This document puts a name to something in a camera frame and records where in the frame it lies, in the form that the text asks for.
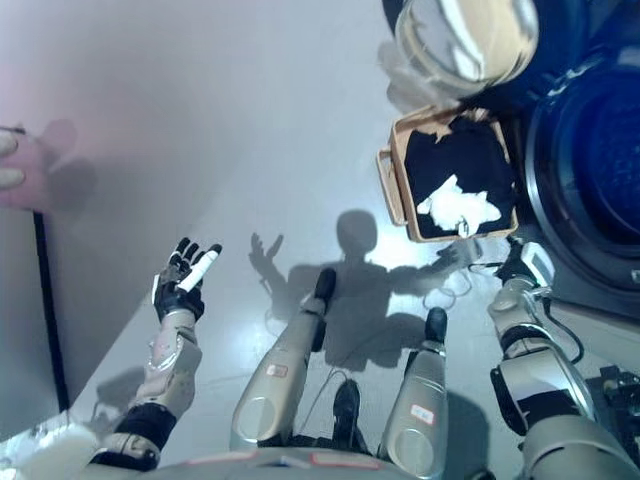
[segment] white cloth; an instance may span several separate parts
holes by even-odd
[[[482,223],[494,222],[502,216],[500,210],[487,201],[487,192],[464,193],[456,175],[451,175],[420,202],[416,210],[421,215],[431,215],[443,230],[458,230],[462,238],[474,235]]]

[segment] laundry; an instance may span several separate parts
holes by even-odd
[[[454,175],[461,189],[459,194],[486,192],[483,200],[500,213],[499,217],[495,212],[488,215],[487,221],[479,223],[475,233],[509,228],[516,199],[514,176],[495,132],[488,122],[475,122],[465,117],[453,120],[449,128],[451,133],[439,139],[435,134],[411,133],[405,167],[414,204],[422,204]],[[475,219],[477,214],[467,213],[467,216],[469,221],[472,217]],[[440,220],[436,223],[432,215],[418,215],[421,235],[433,238],[459,234],[459,215],[450,221]]]
[[[475,235],[484,222],[499,220],[500,210],[487,201],[487,192],[464,193],[457,185],[458,177],[451,175],[416,210],[421,215],[430,215],[436,226],[443,230],[458,230],[458,235],[467,238]]]

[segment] tan laundry basket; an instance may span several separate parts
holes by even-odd
[[[397,226],[406,226],[409,239],[418,243],[442,242],[447,240],[457,240],[458,235],[445,235],[442,237],[425,238],[418,228],[418,214],[416,205],[411,195],[409,177],[405,168],[407,156],[407,145],[411,132],[418,130],[422,133],[436,134],[438,138],[451,132],[449,124],[456,117],[466,116],[474,121],[485,120],[488,112],[483,109],[471,110],[444,110],[438,111],[435,107],[425,107],[400,118],[393,123],[389,145],[378,152],[377,164],[382,191],[387,202],[391,221]],[[491,128],[496,132],[496,137],[502,150],[505,161],[509,163],[509,153],[504,142],[502,128],[498,121],[491,122]],[[518,228],[518,218],[514,207],[511,213],[511,225],[506,230],[496,230],[493,232],[473,235],[475,238],[482,237],[506,237]]]

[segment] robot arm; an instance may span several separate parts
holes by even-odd
[[[586,383],[538,317],[554,268],[538,244],[512,241],[489,306],[504,357],[491,372],[502,416],[525,436],[524,478],[633,478],[615,438],[595,422]]]
[[[151,344],[145,381],[124,419],[93,457],[94,465],[137,471],[156,468],[173,427],[191,406],[195,371],[202,358],[194,331],[204,313],[200,285],[222,247],[214,245],[193,259],[198,249],[196,243],[182,239],[167,267],[154,278],[152,298],[160,332]]]

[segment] washing machine drum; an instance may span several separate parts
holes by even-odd
[[[601,64],[533,114],[529,198],[554,249],[603,288],[640,293],[640,67]]]

